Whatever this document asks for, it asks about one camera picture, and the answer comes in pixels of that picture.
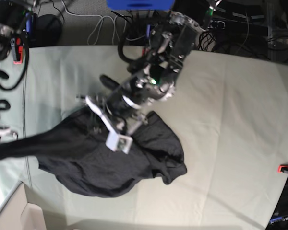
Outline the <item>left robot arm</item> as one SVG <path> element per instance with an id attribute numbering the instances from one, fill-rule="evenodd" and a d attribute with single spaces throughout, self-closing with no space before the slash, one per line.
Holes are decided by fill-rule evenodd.
<path id="1" fill-rule="evenodd" d="M 118 83 L 102 74 L 100 82 L 110 94 L 80 96 L 90 111 L 89 129 L 95 133 L 107 129 L 115 135 L 131 136 L 140 126 L 148 124 L 149 115 L 142 111 L 174 95 L 184 61 L 210 20 L 210 14 L 196 18 L 179 11 L 145 20 L 155 27 L 148 36 L 147 50 L 137 59 L 128 58 L 123 52 L 128 34 L 125 32 L 118 44 L 118 55 L 128 63 L 130 76 Z"/>

